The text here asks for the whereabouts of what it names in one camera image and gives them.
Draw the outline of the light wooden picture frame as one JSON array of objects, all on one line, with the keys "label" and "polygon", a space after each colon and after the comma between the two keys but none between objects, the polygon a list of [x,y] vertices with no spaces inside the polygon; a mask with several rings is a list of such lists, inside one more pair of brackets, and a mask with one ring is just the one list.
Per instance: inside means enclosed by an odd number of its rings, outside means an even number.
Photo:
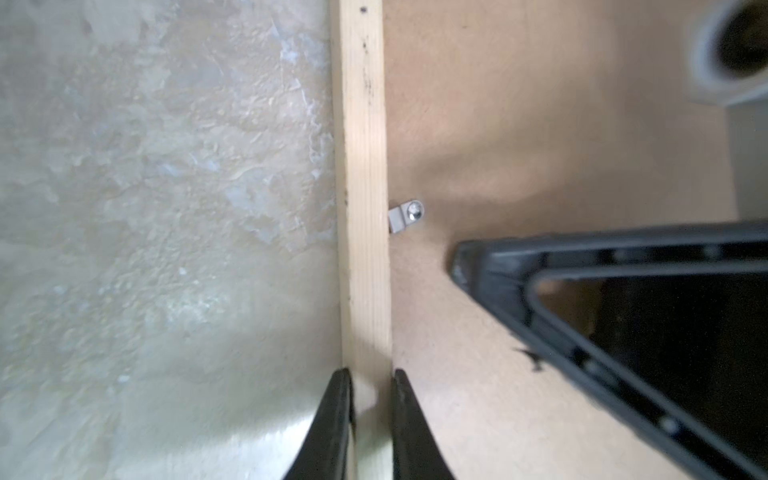
[{"label": "light wooden picture frame", "polygon": [[383,4],[330,4],[342,362],[352,376],[354,479],[394,474]]}]

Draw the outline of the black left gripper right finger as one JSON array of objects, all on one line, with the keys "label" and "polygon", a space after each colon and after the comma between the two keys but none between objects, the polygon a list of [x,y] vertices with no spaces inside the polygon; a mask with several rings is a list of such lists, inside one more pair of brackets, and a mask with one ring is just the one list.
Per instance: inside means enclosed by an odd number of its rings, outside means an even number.
[{"label": "black left gripper right finger", "polygon": [[454,480],[402,369],[393,374],[391,406],[394,478]]}]

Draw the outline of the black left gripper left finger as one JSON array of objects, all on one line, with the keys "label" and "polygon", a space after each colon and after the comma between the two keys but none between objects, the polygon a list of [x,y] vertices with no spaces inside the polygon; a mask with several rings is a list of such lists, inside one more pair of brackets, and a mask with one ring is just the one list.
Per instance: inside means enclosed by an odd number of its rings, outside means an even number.
[{"label": "black left gripper left finger", "polygon": [[344,480],[353,417],[352,379],[336,370],[324,391],[307,435],[285,480]]}]

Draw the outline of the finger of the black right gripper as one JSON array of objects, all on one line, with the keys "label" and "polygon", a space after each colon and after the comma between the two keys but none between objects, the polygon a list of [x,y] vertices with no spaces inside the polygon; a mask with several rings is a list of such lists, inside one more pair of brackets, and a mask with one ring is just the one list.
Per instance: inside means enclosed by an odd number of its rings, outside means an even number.
[{"label": "finger of the black right gripper", "polygon": [[463,241],[450,275],[691,475],[766,477],[765,222]]}]

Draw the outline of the brown frame backing board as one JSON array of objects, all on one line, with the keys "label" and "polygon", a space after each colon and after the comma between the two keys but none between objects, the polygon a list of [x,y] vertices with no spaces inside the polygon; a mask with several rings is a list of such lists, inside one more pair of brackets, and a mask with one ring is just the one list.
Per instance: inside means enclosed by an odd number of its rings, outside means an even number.
[{"label": "brown frame backing board", "polygon": [[462,240],[737,215],[725,113],[689,100],[697,1],[389,1],[389,195],[425,218],[391,240],[394,361],[459,479],[683,472],[450,279]]}]

